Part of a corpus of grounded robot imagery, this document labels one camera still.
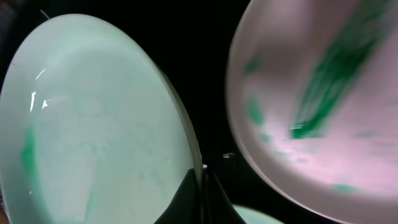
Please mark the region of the mint green plate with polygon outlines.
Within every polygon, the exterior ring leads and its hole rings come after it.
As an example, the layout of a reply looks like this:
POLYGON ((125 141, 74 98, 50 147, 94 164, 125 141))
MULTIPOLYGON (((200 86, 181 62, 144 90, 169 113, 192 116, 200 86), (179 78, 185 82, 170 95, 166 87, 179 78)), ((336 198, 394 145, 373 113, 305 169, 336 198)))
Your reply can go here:
POLYGON ((97 17, 36 27, 1 90, 1 192, 11 223, 155 223, 202 161, 156 64, 97 17))
POLYGON ((234 209, 246 224, 284 224, 283 222, 257 210, 233 204, 234 209))

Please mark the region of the white plate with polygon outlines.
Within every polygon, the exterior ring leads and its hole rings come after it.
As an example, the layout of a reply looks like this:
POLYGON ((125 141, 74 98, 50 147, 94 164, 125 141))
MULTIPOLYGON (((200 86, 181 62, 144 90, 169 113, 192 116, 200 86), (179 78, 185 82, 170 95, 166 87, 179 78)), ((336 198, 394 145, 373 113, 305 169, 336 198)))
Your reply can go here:
POLYGON ((226 110, 274 190, 340 223, 397 222, 397 2, 251 1, 226 110))

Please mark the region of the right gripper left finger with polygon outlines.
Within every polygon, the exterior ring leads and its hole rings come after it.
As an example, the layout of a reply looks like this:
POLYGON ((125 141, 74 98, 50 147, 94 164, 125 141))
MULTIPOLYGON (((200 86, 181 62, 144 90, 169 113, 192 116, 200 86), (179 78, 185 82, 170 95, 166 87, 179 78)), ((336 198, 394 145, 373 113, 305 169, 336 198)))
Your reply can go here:
POLYGON ((194 169, 189 169, 171 203, 155 224, 199 224, 199 190, 194 169))

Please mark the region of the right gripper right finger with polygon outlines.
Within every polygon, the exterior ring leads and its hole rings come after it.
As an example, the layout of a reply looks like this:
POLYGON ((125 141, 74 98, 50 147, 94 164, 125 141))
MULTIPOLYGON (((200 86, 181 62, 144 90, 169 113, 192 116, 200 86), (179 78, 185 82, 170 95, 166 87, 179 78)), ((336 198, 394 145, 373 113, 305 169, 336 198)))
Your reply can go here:
POLYGON ((246 224, 210 168, 203 171, 203 212, 205 224, 246 224))

